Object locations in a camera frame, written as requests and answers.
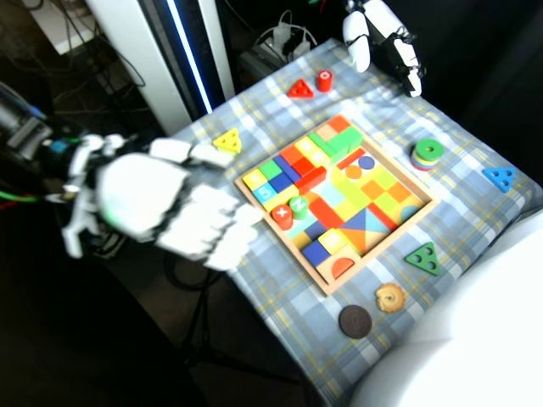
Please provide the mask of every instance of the plus sign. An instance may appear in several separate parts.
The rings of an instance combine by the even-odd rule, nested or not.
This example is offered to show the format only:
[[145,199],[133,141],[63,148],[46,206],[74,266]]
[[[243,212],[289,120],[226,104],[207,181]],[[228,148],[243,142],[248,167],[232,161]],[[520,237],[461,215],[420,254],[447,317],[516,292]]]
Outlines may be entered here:
[[276,212],[276,214],[278,214],[282,218],[284,218],[287,213],[288,212],[285,210],[285,208],[279,208],[279,210]]

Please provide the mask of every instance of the light strip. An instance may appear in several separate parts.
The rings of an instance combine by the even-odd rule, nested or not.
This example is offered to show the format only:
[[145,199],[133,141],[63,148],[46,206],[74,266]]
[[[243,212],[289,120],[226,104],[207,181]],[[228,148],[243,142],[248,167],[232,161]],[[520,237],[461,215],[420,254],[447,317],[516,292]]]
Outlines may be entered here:
[[196,61],[194,60],[193,51],[190,48],[190,44],[188,43],[187,34],[185,33],[185,29],[183,28],[181,17],[179,16],[179,11],[177,11],[176,3],[174,0],[166,1],[168,3],[168,8],[170,9],[171,16],[173,17],[173,22],[176,25],[177,34],[179,34],[179,39],[181,40],[181,44],[183,45],[183,50],[187,55],[188,64],[190,65],[190,69],[192,70],[194,79],[196,80],[196,85],[198,86],[198,89],[200,91],[200,96],[202,97],[205,109],[209,114],[213,111],[213,109],[211,108],[210,100],[207,98],[204,83],[202,82],[202,78],[200,77],[200,73],[198,71],[198,66],[196,65]]

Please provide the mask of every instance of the triangular toy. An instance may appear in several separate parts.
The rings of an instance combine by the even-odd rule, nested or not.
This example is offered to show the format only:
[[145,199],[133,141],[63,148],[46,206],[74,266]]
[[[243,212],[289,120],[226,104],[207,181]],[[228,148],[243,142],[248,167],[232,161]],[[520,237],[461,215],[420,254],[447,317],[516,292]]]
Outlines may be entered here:
[[213,145],[230,153],[241,153],[241,139],[235,127],[213,140]]
[[313,98],[314,96],[313,91],[303,79],[298,79],[287,95],[289,98]]
[[410,265],[415,265],[419,269],[423,269],[434,276],[439,276],[441,270],[439,269],[438,258],[435,255],[435,248],[432,242],[426,243],[413,253],[406,257],[406,262]]
[[506,193],[511,189],[512,181],[515,177],[515,169],[514,167],[485,168],[483,174],[500,191]]

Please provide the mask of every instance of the table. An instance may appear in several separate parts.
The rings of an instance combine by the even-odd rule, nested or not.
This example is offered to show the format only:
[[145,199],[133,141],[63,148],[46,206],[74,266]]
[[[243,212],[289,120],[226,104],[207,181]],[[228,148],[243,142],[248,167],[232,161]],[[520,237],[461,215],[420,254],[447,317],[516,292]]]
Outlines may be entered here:
[[[320,93],[314,80],[331,70],[333,90]],[[313,99],[293,100],[288,89],[303,77]],[[522,213],[543,205],[543,191],[519,170],[510,192],[501,193],[481,173],[510,166],[498,153],[463,130],[422,98],[408,98],[400,84],[371,67],[358,74],[345,47],[329,40],[304,57],[224,103],[175,137],[208,142],[237,127],[243,152],[224,176],[195,177],[240,197],[232,184],[241,173],[337,113],[345,114],[442,199],[439,206],[333,295],[326,297],[264,222],[242,264],[229,272],[270,330],[330,404],[347,404],[355,385],[396,339],[418,320]],[[415,170],[409,154],[416,140],[433,137],[446,148],[429,173]],[[435,243],[441,276],[403,259],[426,242]],[[407,292],[405,308],[379,311],[375,290],[396,282]],[[372,316],[360,340],[339,329],[343,307],[357,304]]]

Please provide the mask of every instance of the checkered fabric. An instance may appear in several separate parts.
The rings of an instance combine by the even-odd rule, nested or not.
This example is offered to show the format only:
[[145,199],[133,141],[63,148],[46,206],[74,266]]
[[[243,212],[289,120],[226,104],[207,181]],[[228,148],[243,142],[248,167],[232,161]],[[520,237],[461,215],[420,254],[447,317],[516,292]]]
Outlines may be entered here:
[[[331,92],[316,90],[319,70],[333,72]],[[313,87],[314,98],[286,96],[299,78]],[[344,46],[334,40],[222,104],[176,137],[204,142],[237,127],[243,151],[232,167],[224,176],[194,171],[194,179],[244,199],[232,184],[239,175],[338,113],[436,192],[441,203],[329,297],[264,222],[257,226],[260,235],[250,252],[230,275],[323,398],[342,405],[364,372],[500,232],[523,212],[543,204],[543,191],[517,171],[512,190],[501,193],[481,170],[510,163],[424,99],[405,96],[395,80],[376,68],[357,73]],[[423,137],[439,140],[446,149],[429,173],[415,170],[409,161],[414,143]],[[430,241],[435,243],[444,271],[441,276],[432,276],[403,260]],[[396,282],[408,294],[402,311],[386,315],[377,308],[374,292],[385,282]],[[372,316],[372,331],[363,339],[350,339],[339,330],[339,312],[349,304],[364,307]]]

